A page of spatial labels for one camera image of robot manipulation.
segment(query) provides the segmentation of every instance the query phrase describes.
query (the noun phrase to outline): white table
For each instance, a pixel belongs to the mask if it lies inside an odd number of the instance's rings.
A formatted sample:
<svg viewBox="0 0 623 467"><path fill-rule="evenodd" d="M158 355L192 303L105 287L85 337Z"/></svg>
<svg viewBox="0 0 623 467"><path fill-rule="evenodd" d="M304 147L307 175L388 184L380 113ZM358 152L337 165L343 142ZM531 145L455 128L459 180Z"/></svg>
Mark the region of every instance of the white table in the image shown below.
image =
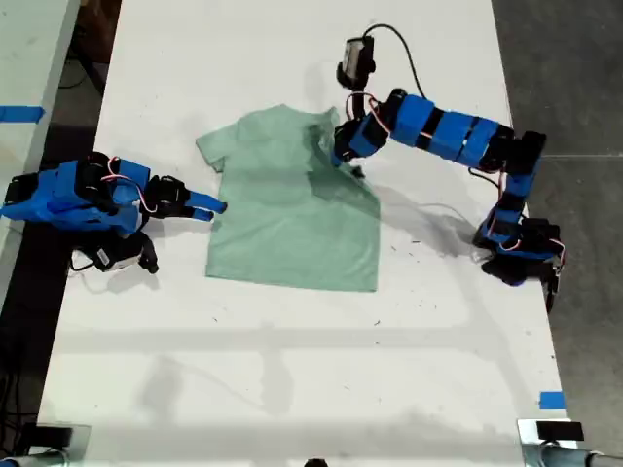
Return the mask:
<svg viewBox="0 0 623 467"><path fill-rule="evenodd" d="M196 138L278 103L342 108L345 40L377 21L439 106L508 124L488 0L125 0L96 149L216 194ZM376 36L369 90L415 90ZM210 226L152 221L157 275L68 279L40 421L90 425L89 465L522 465L516 419L565 412L537 404L560 390L539 285L484 275L466 242L495 190L396 143L365 171L377 293L205 278Z"/></svg>
<svg viewBox="0 0 623 467"><path fill-rule="evenodd" d="M39 169L79 0L0 0L0 105L41 106L39 124L0 124L0 201L15 175ZM0 306L21 243L0 218Z"/></svg>

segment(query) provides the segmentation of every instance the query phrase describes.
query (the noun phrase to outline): robotic arm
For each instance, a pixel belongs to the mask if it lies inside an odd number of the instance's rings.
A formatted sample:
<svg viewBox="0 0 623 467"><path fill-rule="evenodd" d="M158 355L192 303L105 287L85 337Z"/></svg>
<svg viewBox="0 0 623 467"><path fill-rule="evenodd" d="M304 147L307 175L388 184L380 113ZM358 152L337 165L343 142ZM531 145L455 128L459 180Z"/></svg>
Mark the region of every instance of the robotic arm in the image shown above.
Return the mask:
<svg viewBox="0 0 623 467"><path fill-rule="evenodd" d="M369 30L378 26L396 32L409 52L402 36L391 26L377 25ZM522 214L545 135L528 131L518 138L508 126L441 110L424 97L401 89L393 90L386 102L377 101L364 92L369 74L376 69L374 38L367 32L347 41L345 59L338 65L338 81L352 90L349 98L353 100L354 116L335 130L333 164L370 157L391 138L469 167L470 171L505 173L506 186L503 190L498 186L498 201L478 228L473 243L493 253L482 266L484 272L513 286L528 277L546 283L547 306L551 308L565 257L560 228L546 219L526 218ZM410 54L409 58L421 91ZM364 110L366 96L371 105L368 114Z"/></svg>
<svg viewBox="0 0 623 467"><path fill-rule="evenodd" d="M92 260L89 267L110 270L138 262L155 273L154 245L141 231L150 217L210 221L212 211L226 208L173 177L150 179L143 165L93 152L56 169L14 177L0 215L72 232L76 248Z"/></svg>

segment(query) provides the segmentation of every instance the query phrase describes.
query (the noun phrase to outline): green t-shirt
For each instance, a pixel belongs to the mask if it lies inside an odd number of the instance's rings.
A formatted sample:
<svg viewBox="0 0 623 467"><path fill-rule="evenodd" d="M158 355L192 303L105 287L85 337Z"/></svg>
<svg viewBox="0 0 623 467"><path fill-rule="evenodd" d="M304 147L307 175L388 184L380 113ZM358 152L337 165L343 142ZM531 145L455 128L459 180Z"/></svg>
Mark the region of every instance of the green t-shirt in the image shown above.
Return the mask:
<svg viewBox="0 0 623 467"><path fill-rule="evenodd" d="M375 291L377 197L330 162L335 109L279 105L197 141L223 172L206 275L323 290Z"/></svg>

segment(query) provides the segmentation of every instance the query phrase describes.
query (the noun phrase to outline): red wire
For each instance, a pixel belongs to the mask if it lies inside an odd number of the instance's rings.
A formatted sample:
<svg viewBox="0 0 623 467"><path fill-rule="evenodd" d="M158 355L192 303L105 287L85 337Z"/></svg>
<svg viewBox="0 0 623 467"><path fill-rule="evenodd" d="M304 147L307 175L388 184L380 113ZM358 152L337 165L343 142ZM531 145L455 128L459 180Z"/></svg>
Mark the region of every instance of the red wire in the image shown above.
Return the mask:
<svg viewBox="0 0 623 467"><path fill-rule="evenodd" d="M130 182L132 182L132 184L134 185L134 188L136 188L136 190L138 191L138 197L140 198L140 202L143 205L143 207L145 208L145 210L151 214L154 214L157 210L158 207L156 207L156 209L150 209L149 207L147 207L147 201L145 201L145 196L143 196L143 191L140 189L140 187L138 186L138 184L132 180L129 177L126 177L126 175L120 175L118 173L113 172L113 167L112 167L112 162L117 161L119 158L118 157L114 157L114 158L110 158L108 160L108 171L110 172L110 175L106 175L104 177L101 177L101 181L102 182L109 182L111 180L129 180Z"/></svg>

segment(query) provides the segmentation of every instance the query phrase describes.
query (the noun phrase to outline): blue tape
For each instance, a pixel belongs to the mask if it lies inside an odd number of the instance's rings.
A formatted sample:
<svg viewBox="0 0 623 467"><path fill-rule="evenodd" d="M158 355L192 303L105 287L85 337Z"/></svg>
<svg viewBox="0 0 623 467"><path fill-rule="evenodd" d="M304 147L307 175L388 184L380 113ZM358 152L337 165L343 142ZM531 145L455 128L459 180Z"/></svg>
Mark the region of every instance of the blue tape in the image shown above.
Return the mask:
<svg viewBox="0 0 623 467"><path fill-rule="evenodd" d="M0 123L38 124L45 113L43 107L0 105Z"/></svg>
<svg viewBox="0 0 623 467"><path fill-rule="evenodd" d="M565 409L565 394L561 391L541 392L541 398L538 401L541 409Z"/></svg>

